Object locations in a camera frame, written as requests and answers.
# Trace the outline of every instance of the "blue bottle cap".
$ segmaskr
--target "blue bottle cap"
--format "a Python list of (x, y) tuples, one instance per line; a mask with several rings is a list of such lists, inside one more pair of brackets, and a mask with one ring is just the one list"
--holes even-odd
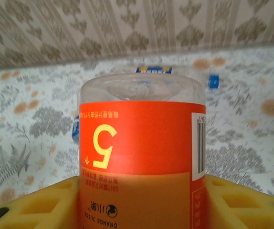
[(210, 89), (218, 89), (219, 88), (219, 75), (210, 75), (208, 86)]
[(80, 126), (79, 126), (80, 122), (79, 121), (80, 121), (80, 118), (79, 118), (79, 115), (77, 115), (74, 119), (74, 125), (72, 128), (72, 134), (71, 134), (71, 137), (76, 144), (79, 144), (79, 141), (80, 141)]

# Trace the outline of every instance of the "barcode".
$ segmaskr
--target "barcode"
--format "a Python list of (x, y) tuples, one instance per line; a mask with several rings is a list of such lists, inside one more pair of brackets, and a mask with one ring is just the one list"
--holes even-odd
[(192, 113), (192, 180), (205, 175), (205, 131), (205, 114)]
[(198, 173), (205, 170), (205, 123), (198, 119)]

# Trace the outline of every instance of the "blue label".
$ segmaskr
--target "blue label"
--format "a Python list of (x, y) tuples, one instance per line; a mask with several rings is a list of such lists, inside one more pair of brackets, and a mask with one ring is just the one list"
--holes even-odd
[(172, 67), (169, 66), (140, 66), (136, 70), (137, 73), (165, 73), (171, 74)]

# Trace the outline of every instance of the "yellow number 5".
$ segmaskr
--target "yellow number 5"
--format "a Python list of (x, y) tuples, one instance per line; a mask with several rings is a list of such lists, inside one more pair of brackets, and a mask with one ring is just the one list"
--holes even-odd
[(113, 137), (117, 133), (117, 131), (111, 126), (107, 124), (103, 124), (97, 127), (97, 129), (94, 132), (94, 147), (98, 154), (103, 155), (103, 161), (94, 161), (94, 167), (96, 168), (104, 168), (106, 169), (108, 166), (108, 162), (110, 159), (110, 155), (112, 153), (113, 147), (110, 146), (108, 149), (102, 149), (98, 143), (98, 137), (99, 134), (102, 131), (107, 131), (110, 133), (110, 135)]

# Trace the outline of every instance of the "logo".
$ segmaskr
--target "logo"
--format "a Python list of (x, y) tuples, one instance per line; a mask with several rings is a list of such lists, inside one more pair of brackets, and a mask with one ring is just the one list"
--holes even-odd
[(136, 70), (137, 73), (165, 73), (171, 74), (172, 67), (170, 66), (140, 66)]
[(114, 205), (110, 204), (106, 208), (106, 213), (108, 217), (115, 218), (118, 215), (118, 210)]

